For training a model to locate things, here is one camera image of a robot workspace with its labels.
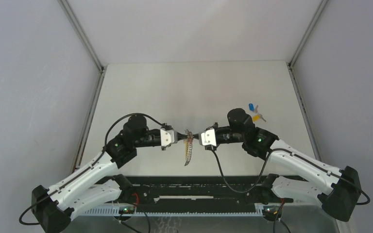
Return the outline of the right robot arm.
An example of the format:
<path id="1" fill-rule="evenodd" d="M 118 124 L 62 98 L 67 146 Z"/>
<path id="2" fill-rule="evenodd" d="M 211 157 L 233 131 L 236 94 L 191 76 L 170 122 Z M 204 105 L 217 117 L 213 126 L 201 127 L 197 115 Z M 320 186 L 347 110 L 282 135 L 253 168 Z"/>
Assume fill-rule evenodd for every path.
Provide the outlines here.
<path id="1" fill-rule="evenodd" d="M 214 124 L 197 135 L 200 145 L 214 151 L 221 144 L 241 143 L 249 155 L 264 161 L 263 166 L 275 163 L 303 178 L 290 180 L 272 174 L 272 181 L 261 188 L 265 201 L 277 198 L 300 200 L 320 205 L 331 217 L 348 222 L 364 195 L 358 172 L 328 165 L 294 149 L 277 135 L 255 126 L 243 109 L 232 109 L 227 114 L 229 126 Z"/>

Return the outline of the metal keyring with small rings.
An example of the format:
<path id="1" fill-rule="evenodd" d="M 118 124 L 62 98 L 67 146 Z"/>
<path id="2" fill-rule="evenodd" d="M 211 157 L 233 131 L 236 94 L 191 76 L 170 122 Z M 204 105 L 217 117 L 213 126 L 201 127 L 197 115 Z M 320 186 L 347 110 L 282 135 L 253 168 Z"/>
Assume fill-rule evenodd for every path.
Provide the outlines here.
<path id="1" fill-rule="evenodd" d="M 185 164 L 184 164 L 184 166 L 188 166 L 190 161 L 191 161 L 191 158 L 192 158 L 194 135 L 188 129 L 185 130 L 185 134 L 186 134 L 186 138 L 184 139 L 184 144 L 185 144 Z"/>

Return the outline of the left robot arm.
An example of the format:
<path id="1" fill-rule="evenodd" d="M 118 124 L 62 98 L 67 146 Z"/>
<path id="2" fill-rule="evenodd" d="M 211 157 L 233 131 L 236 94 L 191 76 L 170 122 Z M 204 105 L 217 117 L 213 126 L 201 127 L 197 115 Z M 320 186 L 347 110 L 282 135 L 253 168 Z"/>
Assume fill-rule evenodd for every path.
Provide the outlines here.
<path id="1" fill-rule="evenodd" d="M 29 210 L 46 233 L 62 232 L 76 217 L 98 205 L 132 197 L 133 185 L 120 169 L 137 155 L 137 148 L 167 148 L 180 140 L 193 139 L 172 126 L 158 122 L 159 129 L 150 130 L 143 113 L 127 114 L 108 129 L 102 150 L 86 165 L 68 177 L 45 188 L 32 191 Z"/>

